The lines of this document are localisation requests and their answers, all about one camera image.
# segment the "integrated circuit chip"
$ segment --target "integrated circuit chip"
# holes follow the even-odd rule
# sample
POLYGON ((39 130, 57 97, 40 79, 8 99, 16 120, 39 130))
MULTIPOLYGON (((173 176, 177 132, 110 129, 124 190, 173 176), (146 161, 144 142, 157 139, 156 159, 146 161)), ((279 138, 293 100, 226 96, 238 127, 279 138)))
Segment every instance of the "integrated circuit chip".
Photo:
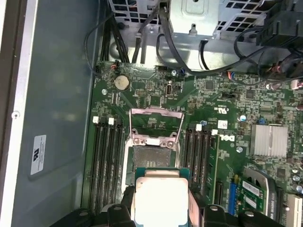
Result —
POLYGON ((254 97, 255 97, 255 91, 253 90, 246 91, 246 99, 254 99, 254 97))
POLYGON ((214 90, 214 82, 213 81, 207 81, 205 83, 205 90, 214 90))

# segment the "cable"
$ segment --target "cable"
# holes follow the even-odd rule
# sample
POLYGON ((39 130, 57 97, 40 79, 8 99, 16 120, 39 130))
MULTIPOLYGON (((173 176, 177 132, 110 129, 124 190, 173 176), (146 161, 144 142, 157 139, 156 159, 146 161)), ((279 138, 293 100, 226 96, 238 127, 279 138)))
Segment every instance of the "cable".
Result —
POLYGON ((247 61, 248 59, 251 59, 252 57, 256 56, 257 54, 265 51, 267 49, 267 47, 263 47, 253 53, 251 53, 250 55, 240 59, 239 61, 230 64, 230 65, 226 65, 224 67, 215 69, 215 70, 209 70, 209 71, 192 71, 190 68, 188 68, 188 66, 185 64, 185 62, 182 60, 181 56, 179 55, 173 41, 171 38, 171 34, 170 34, 170 30, 169 30, 169 23, 168 20, 166 18, 166 13, 164 11, 164 9, 160 9, 160 20, 161 20, 161 24, 162 24, 162 29, 164 32, 164 36, 166 39, 166 42, 169 46, 169 49, 172 53, 172 55, 174 56, 174 58, 176 59, 176 61, 178 62, 178 64, 180 65, 181 68, 183 68, 186 72, 188 72, 189 74, 196 76, 196 77, 200 77, 200 78, 205 78, 206 76, 215 74, 215 73, 219 73, 219 72, 223 72, 223 71, 227 71, 230 70, 232 68, 237 67, 238 65, 241 65, 242 63, 244 63, 245 61, 247 61))
MULTIPOLYGON (((240 33, 240 35, 237 36, 237 38, 235 39, 235 41, 234 41, 234 43, 233 43, 233 49, 234 49, 236 55, 237 55, 240 59, 242 59, 242 58, 245 57, 245 55, 242 54, 241 51, 240 51, 239 48, 238 48, 238 41, 239 41, 240 37, 242 37, 244 34, 246 34, 246 33, 248 33, 248 32, 260 31, 262 28, 263 28, 263 27, 252 27, 252 28, 249 28, 249 29, 244 30, 243 32, 240 33)), ((249 63, 255 65, 256 67, 258 66, 257 63, 256 63, 254 60, 252 60, 252 59, 248 59, 247 61, 248 61, 249 63)))
MULTIPOLYGON (((159 10, 159 3, 157 3, 157 6, 153 9, 152 13, 149 15, 149 17, 144 21, 143 24, 141 24, 141 27, 138 30, 138 33, 142 35, 143 29, 157 16, 159 10)), ((134 55, 132 58, 132 63, 136 63, 139 55, 139 50, 141 46, 141 37, 136 38, 136 44, 134 49, 134 55)))
POLYGON ((209 70, 206 62, 205 62, 205 59, 204 59, 204 48, 205 48, 205 45, 208 43, 208 41, 204 41, 202 40, 200 45, 201 45, 201 48, 200 48, 200 58, 201 58, 201 62, 202 62, 202 65, 204 67, 205 70, 209 70))
POLYGON ((89 69, 90 71, 96 75, 96 76, 99 76, 99 77, 102 77, 103 76, 103 73, 98 73, 96 72, 90 61, 89 61, 89 53, 88 53, 88 39, 89 39, 89 36, 99 27, 101 27, 106 21, 108 21, 112 16, 114 15, 114 13, 111 13, 109 14, 107 17, 105 17, 102 21, 100 21, 96 26, 94 26, 89 32, 87 32, 85 38, 84 38, 84 52, 85 52, 85 59, 86 59, 86 62, 89 66, 89 69))
POLYGON ((159 53, 159 48, 160 48, 160 38, 163 37, 163 36, 164 36, 164 34, 159 34, 158 37, 157 37, 157 42, 156 42, 157 57, 158 57, 159 61, 161 62, 161 64, 167 66, 168 68, 171 68, 173 70, 180 70, 180 68, 175 67, 175 66, 171 65, 170 63, 165 62, 164 59, 161 57, 161 55, 159 53))

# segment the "green circuit board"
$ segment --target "green circuit board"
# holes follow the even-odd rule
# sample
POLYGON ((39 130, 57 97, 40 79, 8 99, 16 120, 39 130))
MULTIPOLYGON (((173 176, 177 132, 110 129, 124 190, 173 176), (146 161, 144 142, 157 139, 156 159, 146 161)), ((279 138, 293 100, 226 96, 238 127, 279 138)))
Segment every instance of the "green circuit board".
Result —
MULTIPOLYGON (((98 62, 101 71, 108 71, 111 64, 98 62)), ((253 75, 236 73, 235 76, 237 80, 247 83, 259 80, 253 75)), ((213 165, 207 178, 208 203, 214 201, 215 182, 220 180, 223 182, 222 206, 228 208, 231 179, 235 175, 241 176, 244 167, 266 172, 276 180, 277 185, 290 192, 293 190, 292 170, 299 170, 297 174, 300 175, 300 160, 303 153, 303 115, 295 108, 302 96, 302 91, 291 90, 289 84, 282 85, 278 90, 270 90, 265 86, 244 87, 232 83, 225 75, 196 79, 189 76, 172 76, 171 70, 165 67, 121 63, 118 69, 106 73, 102 79, 95 78, 93 84, 82 206, 89 208, 92 205, 97 206, 97 203, 104 205, 119 202, 125 141, 131 130, 129 110, 151 106, 184 114, 179 136, 181 160, 184 158, 186 132, 191 124, 203 122, 206 124, 205 129, 216 131, 212 136, 214 147, 210 150, 210 162, 213 165), (124 91, 117 90, 114 85, 115 78, 119 75, 124 75, 129 80, 129 87, 124 91), (247 120, 240 122, 241 115, 246 116, 247 120), (103 147, 106 148, 104 152, 107 153, 107 157, 110 155, 107 160, 99 157, 98 163, 103 161, 106 166, 111 166, 102 173, 103 175, 93 171, 96 167, 95 160, 98 159, 95 154, 96 137, 100 133, 93 123, 96 116, 101 118, 101 121, 102 117, 118 119, 118 126, 105 132, 113 139, 99 142, 99 146, 103 143, 103 147), (250 156, 251 125, 258 124, 260 119, 263 119, 266 125, 288 127, 287 158, 250 156), (242 148, 241 153, 237 152, 238 147, 242 148), (94 182, 94 179, 100 177, 102 177, 100 182, 94 182), (115 190, 115 193, 111 197, 108 196, 108 199, 96 201, 92 196, 93 190, 103 194, 115 190)), ((178 119, 159 115, 132 118, 132 128, 153 136, 168 136, 177 132, 179 125, 178 119)), ((171 153, 171 158, 173 163, 176 154, 171 153)), ((127 174, 132 177, 133 171, 129 166, 127 174)))

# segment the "white slot latch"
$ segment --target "white slot latch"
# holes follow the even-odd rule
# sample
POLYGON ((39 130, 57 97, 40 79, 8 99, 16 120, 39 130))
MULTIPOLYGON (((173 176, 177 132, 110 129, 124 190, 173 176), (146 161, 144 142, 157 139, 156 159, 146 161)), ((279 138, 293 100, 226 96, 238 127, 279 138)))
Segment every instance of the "white slot latch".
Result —
POLYGON ((99 117, 98 116, 93 116, 93 123, 94 124, 99 124, 99 122, 100 122, 99 117))
POLYGON ((110 118, 108 119, 108 124, 109 124, 109 125, 114 125, 114 124, 115 124, 115 119, 114 119, 113 117, 110 117, 110 118))
POLYGON ((202 124, 196 124, 196 131, 202 131, 202 124))

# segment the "silver heatsink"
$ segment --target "silver heatsink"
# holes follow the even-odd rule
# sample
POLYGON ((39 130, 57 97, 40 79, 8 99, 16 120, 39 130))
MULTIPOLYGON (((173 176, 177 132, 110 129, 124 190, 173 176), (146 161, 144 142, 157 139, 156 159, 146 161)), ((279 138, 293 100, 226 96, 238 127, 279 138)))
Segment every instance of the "silver heatsink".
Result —
POLYGON ((286 157, 287 127, 253 125, 251 127, 250 153, 267 157, 286 157))

